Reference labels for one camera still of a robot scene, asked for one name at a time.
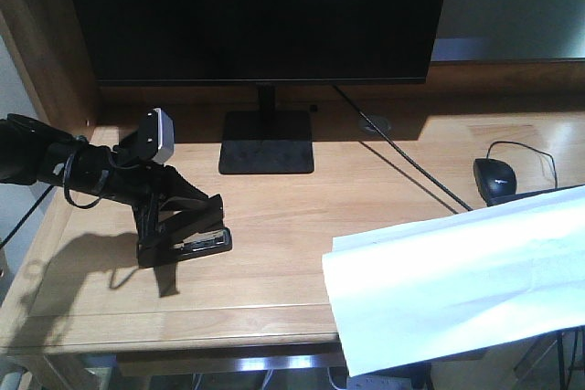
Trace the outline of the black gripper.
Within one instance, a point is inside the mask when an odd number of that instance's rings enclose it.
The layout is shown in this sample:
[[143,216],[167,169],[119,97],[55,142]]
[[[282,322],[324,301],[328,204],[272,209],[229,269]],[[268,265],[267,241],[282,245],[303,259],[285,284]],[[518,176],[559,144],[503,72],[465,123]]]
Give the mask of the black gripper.
[[63,188],[65,199],[75,202],[73,192],[105,198],[130,206],[154,200],[206,201],[209,196],[190,184],[173,166],[143,161],[138,157],[138,131],[119,144],[95,146],[69,134],[41,136],[37,179]]

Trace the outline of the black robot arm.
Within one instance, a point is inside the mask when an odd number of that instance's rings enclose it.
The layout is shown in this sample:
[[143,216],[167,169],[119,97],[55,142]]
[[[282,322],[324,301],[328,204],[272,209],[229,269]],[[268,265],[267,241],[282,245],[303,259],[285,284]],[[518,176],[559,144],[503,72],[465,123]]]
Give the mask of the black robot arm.
[[10,113],[1,120],[1,182],[53,184],[129,206],[154,201],[169,208],[198,208],[209,196],[191,185],[165,161],[173,154],[174,139],[159,142],[162,125],[142,119],[139,129],[119,144],[96,146],[41,121]]

